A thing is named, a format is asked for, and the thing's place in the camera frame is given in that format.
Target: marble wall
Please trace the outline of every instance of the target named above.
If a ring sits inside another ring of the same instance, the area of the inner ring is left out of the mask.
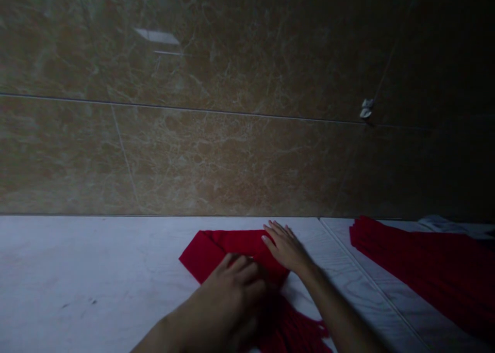
[[[493,219],[490,6],[0,0],[0,212]]]

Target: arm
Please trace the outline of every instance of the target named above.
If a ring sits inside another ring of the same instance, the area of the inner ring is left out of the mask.
[[[312,261],[290,228],[282,228],[276,221],[269,224],[269,227],[263,227],[272,236],[275,245],[268,237],[264,236],[263,241],[275,259],[301,278],[338,351],[387,352],[379,338]]]
[[[245,256],[235,259],[227,254],[191,297],[160,320],[131,353],[237,351],[257,327],[255,313],[267,291],[259,272]]]

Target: red cloth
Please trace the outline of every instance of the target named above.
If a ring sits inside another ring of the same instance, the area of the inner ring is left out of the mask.
[[[264,230],[199,231],[179,260],[203,283],[228,252],[252,256],[253,261],[268,271],[269,280],[280,288],[289,271],[273,258],[261,239],[263,235],[270,237]],[[262,353],[332,352],[322,341],[328,337],[322,321],[299,313],[280,294],[273,296],[267,305],[254,342]]]
[[[361,216],[351,244],[457,326],[495,342],[495,253],[464,234],[405,232]]]

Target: finger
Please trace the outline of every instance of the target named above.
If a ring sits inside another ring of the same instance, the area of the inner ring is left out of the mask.
[[[249,259],[246,256],[241,255],[240,257],[237,258],[237,260],[234,261],[234,263],[230,266],[228,271],[231,273],[237,273],[242,268],[247,266],[248,263],[249,263]]]
[[[286,230],[287,233],[289,233],[289,236],[291,236],[294,239],[296,238],[294,232],[292,231],[292,229],[289,228],[288,225],[285,226],[285,230]]]
[[[260,279],[247,285],[245,287],[246,305],[249,307],[257,303],[263,296],[266,295],[267,291],[267,283]]]
[[[278,251],[277,247],[273,244],[272,240],[269,239],[267,236],[261,236],[261,239],[263,240],[263,243],[267,245],[268,249],[272,253],[272,255],[275,255],[275,253]]]
[[[237,254],[234,254],[234,253],[228,253],[225,255],[225,257],[223,258],[223,260],[220,262],[220,264],[215,268],[214,271],[216,272],[220,272],[220,271],[224,271],[228,268],[228,265],[231,263],[231,261],[233,261],[235,258],[236,258]]]
[[[274,240],[278,237],[277,232],[275,232],[272,228],[267,227],[266,225],[263,224],[263,229],[265,229],[268,232],[268,234],[272,236]]]
[[[268,224],[275,231],[275,233],[277,233],[278,235],[284,235],[284,231],[282,229],[280,229],[280,226],[278,226],[277,224],[275,224],[275,222],[269,220],[268,221]]]
[[[247,284],[253,281],[259,275],[259,265],[256,263],[251,263],[239,273],[237,273],[236,278],[241,284]]]

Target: folded red cloth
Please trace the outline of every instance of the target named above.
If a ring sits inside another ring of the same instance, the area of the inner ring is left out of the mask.
[[[203,283],[228,252],[252,256],[253,261],[268,272],[269,281],[279,288],[289,271],[282,267],[263,243],[264,230],[256,231],[199,231],[180,256],[180,262]],[[274,295],[254,342],[262,353],[332,352],[322,341],[328,331],[322,321],[315,321],[299,313],[280,294]]]
[[[457,326],[495,343],[495,253],[464,234],[405,232],[361,216],[351,244]]]

